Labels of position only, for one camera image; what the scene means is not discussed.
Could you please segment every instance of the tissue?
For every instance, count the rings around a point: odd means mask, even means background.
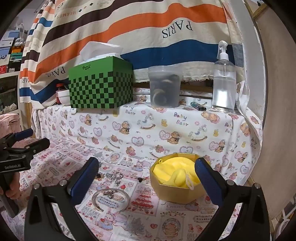
[[[80,56],[83,61],[79,64],[84,64],[96,59],[115,56],[121,58],[120,54],[123,47],[114,44],[90,41],[80,51]]]

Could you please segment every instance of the teal box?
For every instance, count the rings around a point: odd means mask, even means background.
[[[69,70],[72,108],[117,108],[133,100],[132,64],[111,56]]]

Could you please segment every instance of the spray bottle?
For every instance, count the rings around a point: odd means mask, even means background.
[[[226,53],[227,43],[220,41],[218,45],[219,59],[214,64],[214,87],[212,108],[220,111],[234,112],[236,95],[236,70]]]

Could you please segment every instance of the silver bracelet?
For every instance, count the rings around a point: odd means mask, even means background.
[[[99,191],[97,191],[97,192],[94,193],[94,195],[91,198],[91,202],[101,212],[103,212],[104,210],[102,208],[100,208],[100,206],[96,202],[96,198],[97,198],[97,196],[100,193],[103,193],[104,196],[108,196],[110,199],[113,199],[113,194],[114,193],[121,193],[122,195],[125,196],[125,198],[127,200],[127,205],[123,209],[119,210],[118,213],[122,213],[128,207],[128,205],[129,205],[129,203],[131,201],[129,195],[125,191],[122,191],[120,189],[116,189],[116,188],[105,188],[105,189],[99,190]]]

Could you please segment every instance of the white spray trigger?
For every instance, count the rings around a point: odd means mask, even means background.
[[[226,53],[227,45],[228,45],[228,43],[226,43],[224,40],[221,40],[219,42],[217,59],[229,60],[228,54]]]

